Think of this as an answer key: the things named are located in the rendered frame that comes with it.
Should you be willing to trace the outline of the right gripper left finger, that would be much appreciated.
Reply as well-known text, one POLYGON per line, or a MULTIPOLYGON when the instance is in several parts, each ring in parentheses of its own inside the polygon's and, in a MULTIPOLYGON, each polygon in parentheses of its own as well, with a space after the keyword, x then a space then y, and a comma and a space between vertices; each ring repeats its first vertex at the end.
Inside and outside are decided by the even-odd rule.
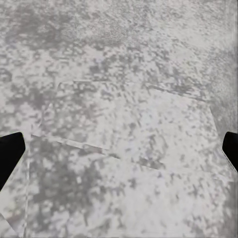
POLYGON ((0 137, 0 191, 25 152, 21 132, 0 137))

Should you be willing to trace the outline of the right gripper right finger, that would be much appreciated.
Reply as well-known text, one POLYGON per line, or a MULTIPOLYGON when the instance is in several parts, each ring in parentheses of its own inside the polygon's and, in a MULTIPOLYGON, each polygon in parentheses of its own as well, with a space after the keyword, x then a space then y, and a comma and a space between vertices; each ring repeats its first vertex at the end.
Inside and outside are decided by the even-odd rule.
POLYGON ((222 149, 238 172, 238 134, 226 132, 222 149))

